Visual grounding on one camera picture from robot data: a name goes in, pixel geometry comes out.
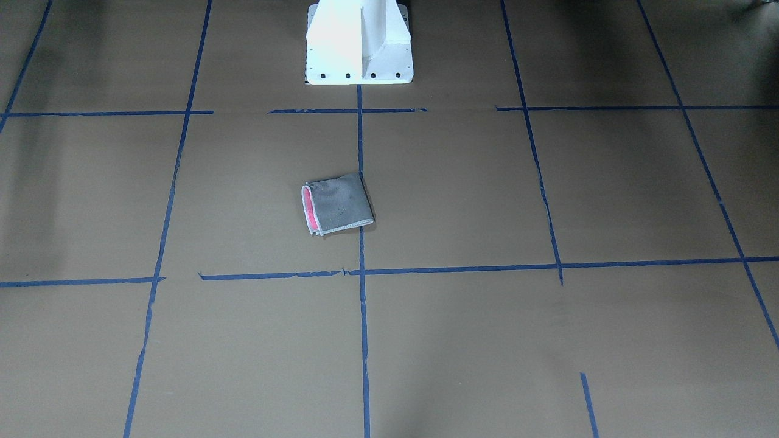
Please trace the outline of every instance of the floor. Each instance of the floor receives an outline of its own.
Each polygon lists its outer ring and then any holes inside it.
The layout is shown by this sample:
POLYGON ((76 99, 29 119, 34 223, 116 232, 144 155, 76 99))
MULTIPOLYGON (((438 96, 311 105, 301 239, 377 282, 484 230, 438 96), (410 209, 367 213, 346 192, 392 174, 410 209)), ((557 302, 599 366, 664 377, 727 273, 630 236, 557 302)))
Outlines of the floor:
POLYGON ((0 1, 0 436, 779 436, 778 4, 312 2, 0 1))

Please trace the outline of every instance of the towel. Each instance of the towel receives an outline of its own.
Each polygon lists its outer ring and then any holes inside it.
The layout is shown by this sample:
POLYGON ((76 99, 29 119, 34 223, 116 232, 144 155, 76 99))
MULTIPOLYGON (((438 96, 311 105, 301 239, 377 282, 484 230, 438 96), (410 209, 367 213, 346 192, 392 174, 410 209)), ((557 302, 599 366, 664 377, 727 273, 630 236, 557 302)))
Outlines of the towel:
POLYGON ((325 235, 373 223, 371 206, 357 173, 306 182, 301 190, 311 235, 325 235))

